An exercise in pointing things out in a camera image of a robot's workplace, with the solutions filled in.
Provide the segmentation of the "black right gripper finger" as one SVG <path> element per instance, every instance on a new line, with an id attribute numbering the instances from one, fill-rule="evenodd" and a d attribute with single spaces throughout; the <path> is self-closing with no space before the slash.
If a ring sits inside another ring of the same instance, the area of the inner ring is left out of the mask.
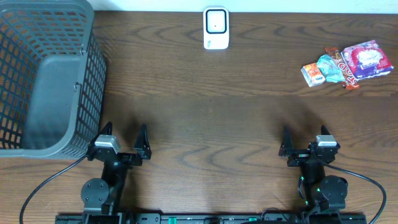
<path id="1" fill-rule="evenodd" d="M 326 128 L 325 125 L 321 126 L 321 134 L 332 135 L 330 134 L 329 130 Z"/>
<path id="2" fill-rule="evenodd" d="M 279 156 L 290 156 L 293 150 L 294 150 L 294 145 L 292 143 L 292 136 L 290 133 L 290 129 L 287 126 L 285 126 L 283 130 L 282 143 L 279 149 Z"/>

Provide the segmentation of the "small orange snack box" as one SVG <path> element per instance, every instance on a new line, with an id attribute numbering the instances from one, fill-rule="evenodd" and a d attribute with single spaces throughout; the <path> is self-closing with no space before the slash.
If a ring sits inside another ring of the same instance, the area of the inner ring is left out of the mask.
<path id="1" fill-rule="evenodd" d="M 300 71 L 309 87 L 320 85 L 326 81 L 316 63 L 304 65 Z"/>

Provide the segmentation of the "teal snack wrapper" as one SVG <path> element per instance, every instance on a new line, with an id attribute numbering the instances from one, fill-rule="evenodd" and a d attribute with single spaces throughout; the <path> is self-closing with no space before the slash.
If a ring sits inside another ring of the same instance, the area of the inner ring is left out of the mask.
<path id="1" fill-rule="evenodd" d="M 345 80 L 342 71 L 327 54 L 322 55 L 318 59 L 317 67 L 325 77 L 326 82 L 338 83 Z"/>

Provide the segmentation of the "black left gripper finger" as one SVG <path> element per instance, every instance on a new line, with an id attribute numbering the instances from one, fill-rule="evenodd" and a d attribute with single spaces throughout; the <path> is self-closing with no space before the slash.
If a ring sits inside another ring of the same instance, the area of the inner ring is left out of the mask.
<path id="1" fill-rule="evenodd" d="M 108 121 L 103 129 L 99 132 L 100 135 L 112 135 L 113 132 L 113 124 L 112 122 Z"/>
<path id="2" fill-rule="evenodd" d="M 152 151 L 150 149 L 146 124 L 143 124 L 139 130 L 139 135 L 134 143 L 134 150 L 142 159 L 151 159 Z"/>

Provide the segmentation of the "red orange snack bar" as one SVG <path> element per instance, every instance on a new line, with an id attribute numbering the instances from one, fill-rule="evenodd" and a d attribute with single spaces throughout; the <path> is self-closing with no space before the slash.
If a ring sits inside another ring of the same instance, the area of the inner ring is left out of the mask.
<path id="1" fill-rule="evenodd" d="M 359 89 L 359 84 L 356 81 L 354 75 L 352 74 L 349 66 L 343 60 L 340 51 L 337 47 L 325 47 L 325 52 L 333 59 L 336 66 L 340 69 L 344 76 L 343 87 L 346 90 Z"/>

